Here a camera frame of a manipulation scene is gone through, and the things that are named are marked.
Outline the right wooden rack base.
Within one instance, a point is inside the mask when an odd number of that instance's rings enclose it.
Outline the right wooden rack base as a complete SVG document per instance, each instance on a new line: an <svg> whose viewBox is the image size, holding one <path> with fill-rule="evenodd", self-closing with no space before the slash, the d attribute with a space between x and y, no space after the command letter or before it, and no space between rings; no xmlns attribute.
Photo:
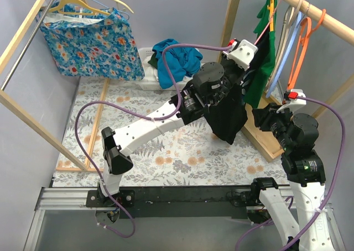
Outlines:
<svg viewBox="0 0 354 251"><path fill-rule="evenodd" d="M241 132L248 138L265 160L271 163L282 154L283 149L271 132L262 132L255 127L252 107L246 104L245 109L247 112L247 121L241 129Z"/></svg>

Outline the blue floral garment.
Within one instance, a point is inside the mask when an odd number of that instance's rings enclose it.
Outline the blue floral garment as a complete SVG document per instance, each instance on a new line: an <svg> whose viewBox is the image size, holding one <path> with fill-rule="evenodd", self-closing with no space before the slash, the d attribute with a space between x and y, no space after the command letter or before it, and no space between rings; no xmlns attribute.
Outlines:
<svg viewBox="0 0 354 251"><path fill-rule="evenodd" d="M131 26L116 8L89 15L65 6L68 15L47 13L40 31L64 76L106 77L127 81L144 77Z"/></svg>

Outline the floral patterned table mat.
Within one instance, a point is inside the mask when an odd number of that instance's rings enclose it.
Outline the floral patterned table mat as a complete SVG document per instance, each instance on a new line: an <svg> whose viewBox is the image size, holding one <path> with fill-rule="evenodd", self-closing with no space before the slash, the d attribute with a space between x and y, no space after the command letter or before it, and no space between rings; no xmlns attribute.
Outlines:
<svg viewBox="0 0 354 251"><path fill-rule="evenodd" d="M150 114L173 94L143 91L134 82L81 78L63 146L83 163L87 161L83 149L92 148L94 162L103 167L101 133L93 129L124 127L136 117L104 106L96 122L97 106L90 102L104 98L131 111ZM267 162L241 131L228 144L212 133L203 118L154 138L131 158L134 166L123 175L123 186L248 185L257 177L272 177L280 185L288 182L280 156Z"/></svg>

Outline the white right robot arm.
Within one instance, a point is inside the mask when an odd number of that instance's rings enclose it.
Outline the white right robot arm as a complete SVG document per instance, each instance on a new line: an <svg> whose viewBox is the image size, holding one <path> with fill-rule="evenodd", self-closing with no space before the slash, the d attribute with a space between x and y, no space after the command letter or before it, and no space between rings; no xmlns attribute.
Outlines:
<svg viewBox="0 0 354 251"><path fill-rule="evenodd" d="M289 108L275 103L253 109L252 113L255 126L271 132L284 150L282 167L293 192L298 217L293 217L271 177L253 180L251 201L268 209L284 245L302 229L306 230L288 250L333 250L326 213L319 210L326 177L323 163L314 150L319 136L317 120L305 113L293 114Z"/></svg>

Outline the black t-shirt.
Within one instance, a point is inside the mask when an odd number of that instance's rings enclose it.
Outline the black t-shirt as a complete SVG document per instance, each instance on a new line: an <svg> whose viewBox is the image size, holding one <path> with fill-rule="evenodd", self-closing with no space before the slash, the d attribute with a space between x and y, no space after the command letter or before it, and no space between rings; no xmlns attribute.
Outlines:
<svg viewBox="0 0 354 251"><path fill-rule="evenodd" d="M229 93L216 106L211 106L205 115L214 135L232 144L236 134L247 121L242 94L238 91Z"/></svg>

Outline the right wooden clothes rack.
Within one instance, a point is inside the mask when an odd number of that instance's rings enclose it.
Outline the right wooden clothes rack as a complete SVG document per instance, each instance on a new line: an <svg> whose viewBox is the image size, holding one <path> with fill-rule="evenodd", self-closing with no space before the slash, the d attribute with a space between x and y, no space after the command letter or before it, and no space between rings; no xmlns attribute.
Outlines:
<svg viewBox="0 0 354 251"><path fill-rule="evenodd" d="M322 15L322 10L318 7L312 5L310 2L305 0L284 0L289 5L296 7L300 3L300 11L304 12L309 18L320 21L321 25L327 30L335 34L340 39L353 45L353 29L338 21L329 14ZM227 11L225 16L225 22L223 26L223 31L221 35L221 45L227 45L231 39L231 34L233 26L236 19L236 14L238 10L240 0L228 0ZM350 76L326 101L327 104L333 105L342 96L344 96L351 88L353 88L353 76Z"/></svg>

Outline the wooden clothes rack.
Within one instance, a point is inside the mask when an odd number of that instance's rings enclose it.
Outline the wooden clothes rack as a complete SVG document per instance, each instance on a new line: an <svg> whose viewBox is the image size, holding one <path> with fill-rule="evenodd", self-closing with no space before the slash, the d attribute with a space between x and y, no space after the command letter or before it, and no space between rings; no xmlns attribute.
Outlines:
<svg viewBox="0 0 354 251"><path fill-rule="evenodd" d="M1 0L1 51L35 0ZM5 92L61 140L78 79L61 75L41 32L37 32ZM1 177L49 178L58 151L4 106L1 107Z"/></svg>
<svg viewBox="0 0 354 251"><path fill-rule="evenodd" d="M300 11L304 12L309 18L320 21L321 25L327 30L335 34L340 39L353 45L353 29L338 21L329 14L322 15L322 10L318 7L312 5L310 2L305 0L284 0L289 5L296 7L300 3ZM236 19L236 14L238 10L240 0L228 0L227 11L225 16L225 22L223 26L223 31L221 35L221 45L227 45L231 39L231 34L233 26ZM344 96L351 88L353 88L353 76L350 76L326 101L327 104L333 105L342 96Z"/></svg>

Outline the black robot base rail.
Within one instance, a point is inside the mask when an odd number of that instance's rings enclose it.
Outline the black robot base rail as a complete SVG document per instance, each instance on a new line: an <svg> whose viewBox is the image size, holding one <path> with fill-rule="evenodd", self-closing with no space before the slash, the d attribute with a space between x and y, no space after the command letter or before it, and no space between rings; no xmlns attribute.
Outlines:
<svg viewBox="0 0 354 251"><path fill-rule="evenodd" d="M248 185L122 187L111 198L100 189L87 193L86 207L109 210L117 204L134 218L230 217L261 223L270 217Z"/></svg>

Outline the blue t-shirt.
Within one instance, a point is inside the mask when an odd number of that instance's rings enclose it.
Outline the blue t-shirt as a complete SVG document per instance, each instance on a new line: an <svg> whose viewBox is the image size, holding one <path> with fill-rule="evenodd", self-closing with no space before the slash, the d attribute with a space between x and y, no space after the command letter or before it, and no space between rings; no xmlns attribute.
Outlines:
<svg viewBox="0 0 354 251"><path fill-rule="evenodd" d="M164 90L172 87L173 82L164 65L162 53L166 47L174 44L178 42L174 39L165 39L152 48L152 51L156 53L159 84ZM175 82L181 82L185 77L190 78L199 71L203 55L195 48L178 47L169 49L165 53L165 59Z"/></svg>

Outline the bright green t-shirt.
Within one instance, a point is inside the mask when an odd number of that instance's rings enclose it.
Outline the bright green t-shirt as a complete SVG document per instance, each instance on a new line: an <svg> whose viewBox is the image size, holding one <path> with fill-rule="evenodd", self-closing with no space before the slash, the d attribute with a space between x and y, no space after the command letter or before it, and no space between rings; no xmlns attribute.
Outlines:
<svg viewBox="0 0 354 251"><path fill-rule="evenodd" d="M269 0L266 0L264 6L257 14L259 22L253 31L257 38L269 22L268 4ZM267 29L256 46L258 51L243 78L242 84L243 101L252 106L252 108L258 107L268 79L274 69L275 30L270 32Z"/></svg>

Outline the green and grey raglan shirt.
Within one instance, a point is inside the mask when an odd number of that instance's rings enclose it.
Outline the green and grey raglan shirt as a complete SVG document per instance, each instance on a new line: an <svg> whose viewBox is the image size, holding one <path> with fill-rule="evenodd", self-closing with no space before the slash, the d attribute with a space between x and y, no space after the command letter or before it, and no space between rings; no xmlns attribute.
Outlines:
<svg viewBox="0 0 354 251"><path fill-rule="evenodd" d="M158 59L156 58L156 54L153 54L151 58L148 60L148 64L154 67L155 69L158 68Z"/></svg>

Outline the yellow plastic hanger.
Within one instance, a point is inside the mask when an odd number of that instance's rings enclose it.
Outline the yellow plastic hanger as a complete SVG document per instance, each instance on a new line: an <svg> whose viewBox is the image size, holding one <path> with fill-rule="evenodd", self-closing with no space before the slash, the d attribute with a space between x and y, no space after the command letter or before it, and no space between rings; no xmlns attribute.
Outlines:
<svg viewBox="0 0 354 251"><path fill-rule="evenodd" d="M65 6L69 5L69 4L73 4L75 6L83 8L83 9L88 10L90 12L89 13L84 13L84 12L66 12L66 11L64 11ZM77 14L77 15L86 15L86 16L94 16L94 15L97 15L97 14L110 15L109 12L105 12L103 10L90 7L87 3L85 3L82 0L60 0L59 4L56 7L50 8L48 10L48 12L50 12L50 13L58 12L58 13L67 14L67 15Z"/></svg>

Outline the white floral print t-shirt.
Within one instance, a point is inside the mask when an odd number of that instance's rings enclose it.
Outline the white floral print t-shirt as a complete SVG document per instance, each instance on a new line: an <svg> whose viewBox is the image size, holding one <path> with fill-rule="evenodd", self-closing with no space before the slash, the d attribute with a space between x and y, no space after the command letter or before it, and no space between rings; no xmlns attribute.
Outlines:
<svg viewBox="0 0 354 251"><path fill-rule="evenodd" d="M159 78L158 78L158 70L155 69L154 67L148 65L143 68L144 69L144 81L145 82L150 82L150 83L156 83L159 84Z"/></svg>

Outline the white perforated plastic basket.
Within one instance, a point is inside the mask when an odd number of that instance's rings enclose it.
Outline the white perforated plastic basket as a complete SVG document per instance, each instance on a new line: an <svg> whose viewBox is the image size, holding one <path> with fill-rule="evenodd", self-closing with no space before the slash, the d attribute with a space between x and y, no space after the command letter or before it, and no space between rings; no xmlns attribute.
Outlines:
<svg viewBox="0 0 354 251"><path fill-rule="evenodd" d="M144 78L138 81L137 84L144 91L162 91L163 89L158 81L158 71L148 63L154 54L152 47L140 48L138 53L144 70Z"/></svg>

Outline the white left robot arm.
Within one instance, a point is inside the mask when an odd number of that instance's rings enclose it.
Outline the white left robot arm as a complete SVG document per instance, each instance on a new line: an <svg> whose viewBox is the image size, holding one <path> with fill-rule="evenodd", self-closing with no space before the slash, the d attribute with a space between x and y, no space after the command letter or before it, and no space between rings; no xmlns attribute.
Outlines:
<svg viewBox="0 0 354 251"><path fill-rule="evenodd" d="M219 139L232 144L247 121L241 81L250 64L239 59L207 62L180 91L146 119L102 130L106 161L98 199L107 207L118 199L122 175L133 167L130 155L143 144L204 117Z"/></svg>

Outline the beige wooden hanger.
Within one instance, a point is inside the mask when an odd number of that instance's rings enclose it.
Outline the beige wooden hanger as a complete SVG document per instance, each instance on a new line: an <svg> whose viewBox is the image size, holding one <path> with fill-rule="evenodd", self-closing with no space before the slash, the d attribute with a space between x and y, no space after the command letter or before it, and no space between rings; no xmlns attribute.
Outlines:
<svg viewBox="0 0 354 251"><path fill-rule="evenodd" d="M280 35L280 41L278 44L278 49L277 49L276 58L275 58L275 66L274 66L274 69L270 75L268 83L266 85L267 90L270 89L271 84L275 80L276 71L279 69L280 60L283 58L283 54L285 51L285 45L287 44L287 41L289 38L290 28L291 28L292 24L294 23L296 16L299 13L302 1L303 0L299 0L297 6L295 8L292 6L289 6L287 8L285 15L284 15L282 32Z"/></svg>

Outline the light blue hanger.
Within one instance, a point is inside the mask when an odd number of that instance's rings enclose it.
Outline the light blue hanger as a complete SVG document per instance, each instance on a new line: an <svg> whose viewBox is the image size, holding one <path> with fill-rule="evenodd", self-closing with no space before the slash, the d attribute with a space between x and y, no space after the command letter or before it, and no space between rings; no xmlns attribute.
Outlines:
<svg viewBox="0 0 354 251"><path fill-rule="evenodd" d="M289 56L289 53L293 47L296 34L298 33L298 30L299 30L299 23L300 23L300 20L302 17L303 17L303 14L299 10L298 15L296 16L296 19L290 28L289 38L288 38L287 44L285 45L285 51L283 54L283 58L280 60L279 69L276 71L275 80L271 84L270 89L267 90L265 87L266 98L269 98L271 96L272 92L274 91L274 89L277 86L277 82L280 78L280 75L282 74L284 65L285 65L287 58Z"/></svg>

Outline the orange plastic hanger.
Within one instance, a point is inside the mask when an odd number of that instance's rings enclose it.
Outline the orange plastic hanger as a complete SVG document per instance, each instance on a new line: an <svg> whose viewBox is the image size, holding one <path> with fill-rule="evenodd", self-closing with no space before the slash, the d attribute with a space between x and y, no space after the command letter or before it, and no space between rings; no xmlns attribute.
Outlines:
<svg viewBox="0 0 354 251"><path fill-rule="evenodd" d="M287 84L288 90L295 89L295 85L306 56L306 51L308 49L310 37L315 31L317 31L319 26L322 24L325 15L326 15L326 9L323 9L321 13L321 17L314 28L312 28L311 18L306 17L300 20L299 39L296 45L294 60L291 66L290 76Z"/></svg>

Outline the left wooden clothes rack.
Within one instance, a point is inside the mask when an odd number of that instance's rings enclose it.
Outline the left wooden clothes rack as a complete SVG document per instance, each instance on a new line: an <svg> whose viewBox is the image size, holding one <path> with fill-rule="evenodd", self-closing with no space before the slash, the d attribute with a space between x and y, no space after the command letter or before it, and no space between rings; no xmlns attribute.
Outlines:
<svg viewBox="0 0 354 251"><path fill-rule="evenodd" d="M1 51L35 0L1 0ZM37 32L5 92L61 140L78 79L61 75L41 32ZM49 178L58 151L4 106L1 107L1 177Z"/></svg>

